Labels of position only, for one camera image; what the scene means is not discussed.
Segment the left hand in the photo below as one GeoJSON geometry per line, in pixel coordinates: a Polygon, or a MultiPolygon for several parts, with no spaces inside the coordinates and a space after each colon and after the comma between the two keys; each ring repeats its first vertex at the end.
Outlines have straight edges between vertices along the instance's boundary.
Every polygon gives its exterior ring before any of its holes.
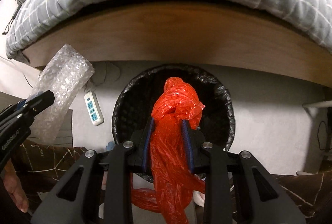
{"type": "Polygon", "coordinates": [[[4,187],[9,193],[11,199],[19,210],[27,213],[29,209],[28,198],[22,189],[21,182],[16,174],[12,161],[9,160],[5,165],[5,173],[3,176],[4,187]]]}

